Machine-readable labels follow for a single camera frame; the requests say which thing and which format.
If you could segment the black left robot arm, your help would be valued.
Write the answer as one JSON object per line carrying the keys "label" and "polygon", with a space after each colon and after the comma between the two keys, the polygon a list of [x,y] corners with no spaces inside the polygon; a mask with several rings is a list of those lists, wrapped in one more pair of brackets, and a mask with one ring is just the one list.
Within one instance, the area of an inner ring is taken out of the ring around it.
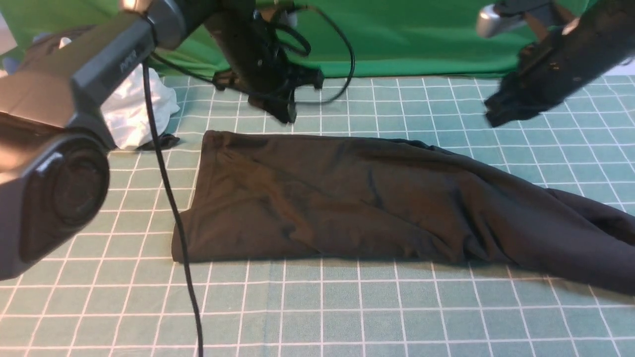
{"label": "black left robot arm", "polygon": [[144,0],[27,68],[1,79],[0,273],[25,273],[84,229],[109,189],[115,149],[101,106],[158,48],[174,50],[199,26],[219,45],[249,102],[293,123],[295,89],[324,74],[288,59],[276,35],[288,6],[253,0]]}

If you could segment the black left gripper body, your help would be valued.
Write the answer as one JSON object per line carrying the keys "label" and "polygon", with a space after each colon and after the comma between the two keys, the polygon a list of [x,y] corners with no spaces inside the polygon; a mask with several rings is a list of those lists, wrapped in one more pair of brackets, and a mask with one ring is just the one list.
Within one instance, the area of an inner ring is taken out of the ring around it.
{"label": "black left gripper body", "polygon": [[307,55],[311,46],[290,26],[283,10],[225,10],[206,21],[206,30],[230,67],[214,74],[216,89],[247,94],[250,105],[282,124],[297,118],[297,88],[323,86],[322,70],[289,59],[287,52]]}

